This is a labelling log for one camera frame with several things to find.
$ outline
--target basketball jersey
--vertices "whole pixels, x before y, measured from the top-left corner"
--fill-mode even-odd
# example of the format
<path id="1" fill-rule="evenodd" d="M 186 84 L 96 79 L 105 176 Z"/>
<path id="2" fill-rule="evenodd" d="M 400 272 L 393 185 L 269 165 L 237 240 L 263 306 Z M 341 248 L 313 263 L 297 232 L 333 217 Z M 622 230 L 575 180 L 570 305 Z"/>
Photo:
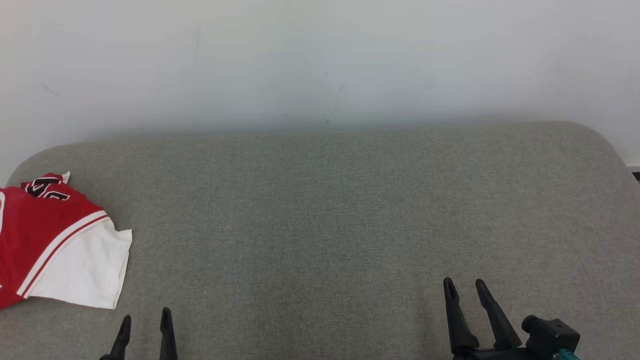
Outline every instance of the basketball jersey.
<path id="1" fill-rule="evenodd" d="M 0 308 L 31 296 L 115 308 L 131 230 L 116 231 L 68 179 L 50 173 L 0 188 Z"/>

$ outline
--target white wall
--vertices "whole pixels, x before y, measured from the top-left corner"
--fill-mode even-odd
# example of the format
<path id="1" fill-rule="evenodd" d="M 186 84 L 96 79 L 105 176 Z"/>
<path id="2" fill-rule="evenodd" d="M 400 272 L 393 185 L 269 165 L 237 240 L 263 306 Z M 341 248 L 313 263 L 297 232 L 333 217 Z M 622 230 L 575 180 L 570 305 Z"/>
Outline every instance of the white wall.
<path id="1" fill-rule="evenodd" d="M 131 135 L 572 120 L 640 161 L 635 0 L 3 0 L 0 184 Z"/>

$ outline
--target red jersey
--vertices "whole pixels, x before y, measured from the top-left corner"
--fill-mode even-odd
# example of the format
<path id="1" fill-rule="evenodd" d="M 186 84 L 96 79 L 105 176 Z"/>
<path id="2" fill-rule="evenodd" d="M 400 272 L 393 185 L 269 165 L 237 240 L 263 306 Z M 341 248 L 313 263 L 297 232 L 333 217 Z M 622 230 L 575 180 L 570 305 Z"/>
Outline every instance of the red jersey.
<path id="1" fill-rule="evenodd" d="M 112 277 L 111 273 L 114 271 L 120 276 L 122 271 L 122 280 L 124 279 L 122 262 L 125 267 L 131 232 L 115 231 L 104 209 L 71 188 L 67 184 L 68 179 L 69 173 L 49 173 L 30 183 L 22 183 L 20 188 L 0 188 L 0 308 L 31 295 L 88 306 L 109 307 L 109 301 L 104 305 L 103 301 L 87 299 L 82 294 L 84 291 L 96 291 L 96 285 L 103 286 L 104 284 L 96 284 L 101 279 L 79 280 L 75 279 L 77 275 L 74 273 L 88 272 L 88 277 L 91 278 L 94 275 L 101 277 L 104 273 L 109 273 L 107 276 Z M 85 244 L 74 245 L 74 241 Z M 98 249 L 83 250 L 87 248 L 86 243 L 92 241 L 118 248 L 117 255 L 123 259 L 119 259 L 116 270 L 100 268 L 112 261 L 114 254 L 106 254 L 111 258 L 105 261 L 98 259 L 98 268 L 86 268 L 87 261 L 105 256 Z M 106 279 L 102 282 L 111 281 L 112 279 Z M 72 289 L 72 294 L 67 295 L 69 288 Z M 99 289 L 101 293 L 105 290 L 117 292 L 111 308 L 115 307 L 120 288 Z"/>

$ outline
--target white jersey trim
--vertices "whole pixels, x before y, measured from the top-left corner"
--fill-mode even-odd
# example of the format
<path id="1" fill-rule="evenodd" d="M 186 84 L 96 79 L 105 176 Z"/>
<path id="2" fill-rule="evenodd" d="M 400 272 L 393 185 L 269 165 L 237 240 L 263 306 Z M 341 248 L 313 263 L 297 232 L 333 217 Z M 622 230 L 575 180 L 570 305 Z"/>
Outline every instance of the white jersey trim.
<path id="1" fill-rule="evenodd" d="M 2 217 L 4 215 L 4 193 L 0 192 L 0 233 L 2 232 Z"/>
<path id="2" fill-rule="evenodd" d="M 62 182 L 67 184 L 69 182 L 69 178 L 71 177 L 71 171 L 67 171 L 66 174 L 62 174 Z"/>
<path id="3" fill-rule="evenodd" d="M 47 248 L 42 252 L 42 254 L 38 258 L 38 260 L 35 262 L 35 264 L 33 264 L 33 266 L 31 267 L 31 270 L 27 274 L 27 277 L 24 279 L 24 281 L 22 282 L 22 285 L 18 289 L 18 295 L 24 297 L 25 299 L 29 297 L 29 295 L 25 293 L 26 290 L 29 288 L 31 284 L 33 284 L 37 280 L 35 279 L 35 277 L 40 275 L 42 267 L 46 265 L 46 262 L 51 258 L 53 253 L 58 249 L 58 247 L 63 242 L 67 241 L 70 237 L 77 235 L 77 232 L 79 230 L 81 229 L 85 230 L 83 229 L 84 227 L 88 229 L 90 226 L 97 224 L 100 221 L 105 221 L 108 219 L 109 217 L 107 216 L 107 213 L 104 212 L 104 210 L 96 211 L 78 220 L 73 225 L 66 228 L 62 233 L 57 235 L 55 239 L 53 239 L 53 241 L 50 242 L 49 246 L 47 246 Z"/>
<path id="4" fill-rule="evenodd" d="M 115 309 L 127 271 L 131 234 L 131 230 L 116 231 L 111 220 L 78 232 L 43 266 L 27 295 Z"/>

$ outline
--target gray fabric surface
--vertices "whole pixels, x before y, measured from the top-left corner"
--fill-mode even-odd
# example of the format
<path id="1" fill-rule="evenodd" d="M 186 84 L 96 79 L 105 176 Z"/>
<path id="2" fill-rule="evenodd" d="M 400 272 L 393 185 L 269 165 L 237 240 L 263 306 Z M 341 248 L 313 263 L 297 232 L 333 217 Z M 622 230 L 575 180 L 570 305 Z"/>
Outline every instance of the gray fabric surface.
<path id="1" fill-rule="evenodd" d="M 577 329 L 583 359 L 640 351 L 640 186 L 575 124 L 122 140 L 57 147 L 18 184 L 70 184 L 134 230 L 115 310 L 29 299 L 0 311 L 1 359 L 97 359 L 132 315 L 129 359 L 450 359 L 442 279 L 493 343 L 484 279 Z"/>

